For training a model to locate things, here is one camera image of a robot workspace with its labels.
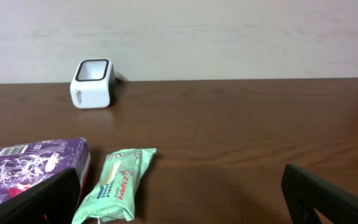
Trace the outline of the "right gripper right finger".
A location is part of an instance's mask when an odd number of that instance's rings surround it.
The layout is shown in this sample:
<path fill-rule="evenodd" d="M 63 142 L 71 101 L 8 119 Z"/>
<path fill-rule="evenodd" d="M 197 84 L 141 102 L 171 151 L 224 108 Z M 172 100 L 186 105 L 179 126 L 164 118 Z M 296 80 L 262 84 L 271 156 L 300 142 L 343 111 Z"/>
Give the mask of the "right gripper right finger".
<path fill-rule="evenodd" d="M 293 223 L 358 223 L 358 197 L 301 167 L 285 166 L 281 188 Z"/>

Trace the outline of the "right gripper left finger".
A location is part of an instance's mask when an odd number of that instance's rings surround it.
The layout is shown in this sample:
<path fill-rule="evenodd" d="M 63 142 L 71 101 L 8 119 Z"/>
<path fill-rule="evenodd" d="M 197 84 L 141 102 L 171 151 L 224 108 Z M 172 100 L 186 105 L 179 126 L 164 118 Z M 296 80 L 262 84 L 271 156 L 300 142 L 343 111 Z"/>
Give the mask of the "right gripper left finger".
<path fill-rule="evenodd" d="M 0 224 L 71 223 L 80 181 L 74 168 L 65 169 L 0 204 Z"/>

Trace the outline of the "purple snack packet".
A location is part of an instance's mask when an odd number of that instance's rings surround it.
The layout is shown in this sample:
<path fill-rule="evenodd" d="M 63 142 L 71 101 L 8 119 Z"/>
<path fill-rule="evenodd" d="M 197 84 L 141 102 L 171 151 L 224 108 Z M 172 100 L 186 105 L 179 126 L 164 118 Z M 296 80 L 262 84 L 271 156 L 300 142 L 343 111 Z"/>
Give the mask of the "purple snack packet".
<path fill-rule="evenodd" d="M 0 203 L 67 168 L 86 181 L 90 150 L 84 138 L 56 139 L 0 148 Z"/>

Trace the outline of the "green wet wipes packet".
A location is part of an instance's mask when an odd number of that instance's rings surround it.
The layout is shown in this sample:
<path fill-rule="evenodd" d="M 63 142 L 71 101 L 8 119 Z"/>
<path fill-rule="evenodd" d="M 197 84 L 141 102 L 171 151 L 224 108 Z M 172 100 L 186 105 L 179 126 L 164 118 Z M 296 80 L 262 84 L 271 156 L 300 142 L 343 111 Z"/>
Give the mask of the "green wet wipes packet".
<path fill-rule="evenodd" d="M 122 149 L 107 155 L 98 183 L 83 199 L 72 224 L 90 218 L 96 218 L 98 223 L 132 221 L 137 188 L 156 151 L 155 148 Z"/>

